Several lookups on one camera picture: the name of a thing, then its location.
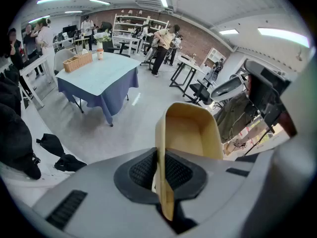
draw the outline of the flower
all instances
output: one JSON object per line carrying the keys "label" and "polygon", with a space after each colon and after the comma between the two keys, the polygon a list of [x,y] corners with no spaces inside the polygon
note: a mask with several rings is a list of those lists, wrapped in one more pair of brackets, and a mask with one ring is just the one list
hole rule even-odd
{"label": "flower", "polygon": [[98,41],[98,42],[109,42],[111,41],[111,37],[110,37],[110,33],[108,32],[108,29],[105,30],[102,33],[97,33],[94,35],[94,38]]}

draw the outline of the white ceiling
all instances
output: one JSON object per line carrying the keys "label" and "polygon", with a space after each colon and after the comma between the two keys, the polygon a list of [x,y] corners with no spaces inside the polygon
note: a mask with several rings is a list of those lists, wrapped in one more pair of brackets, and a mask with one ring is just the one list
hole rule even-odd
{"label": "white ceiling", "polygon": [[[67,10],[82,10],[84,13],[118,7],[163,10],[160,0],[102,1],[110,2],[111,5],[106,6],[89,0],[66,0],[43,4],[36,4],[37,0],[28,0],[21,9],[19,17],[22,25],[25,25],[31,19],[48,14],[52,18],[64,16]],[[264,37],[257,31],[260,26],[270,26],[308,35],[305,26],[295,16],[292,6],[285,0],[167,0],[167,3],[169,14],[174,13],[194,20],[215,34],[220,30],[236,28],[240,34],[229,37],[229,41],[236,46],[264,53],[296,70],[301,70],[303,67],[303,63],[293,59],[300,49],[299,45]],[[308,53],[305,47],[302,47],[302,50],[304,55]]]}

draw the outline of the potted plant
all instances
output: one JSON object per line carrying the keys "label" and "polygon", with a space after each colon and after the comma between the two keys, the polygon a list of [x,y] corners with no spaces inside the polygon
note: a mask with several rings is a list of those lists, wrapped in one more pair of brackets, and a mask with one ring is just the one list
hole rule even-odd
{"label": "potted plant", "polygon": [[110,33],[108,32],[108,29],[106,29],[104,32],[95,34],[94,38],[97,40],[97,49],[103,48],[103,42],[111,41],[111,37],[110,37]]}

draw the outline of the woven tray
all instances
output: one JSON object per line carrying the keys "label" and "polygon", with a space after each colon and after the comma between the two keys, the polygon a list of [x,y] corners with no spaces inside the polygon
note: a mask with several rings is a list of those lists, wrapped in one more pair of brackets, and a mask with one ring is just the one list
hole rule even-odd
{"label": "woven tray", "polygon": [[75,55],[74,57],[63,62],[66,72],[72,72],[85,64],[93,61],[93,55],[91,52],[83,55]]}

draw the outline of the computer monitor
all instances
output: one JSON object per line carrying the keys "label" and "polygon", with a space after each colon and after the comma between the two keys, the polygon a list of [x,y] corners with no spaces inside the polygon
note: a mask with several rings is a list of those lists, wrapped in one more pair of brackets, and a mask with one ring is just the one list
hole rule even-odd
{"label": "computer monitor", "polygon": [[77,28],[76,25],[63,27],[63,33],[75,31],[76,28]]}

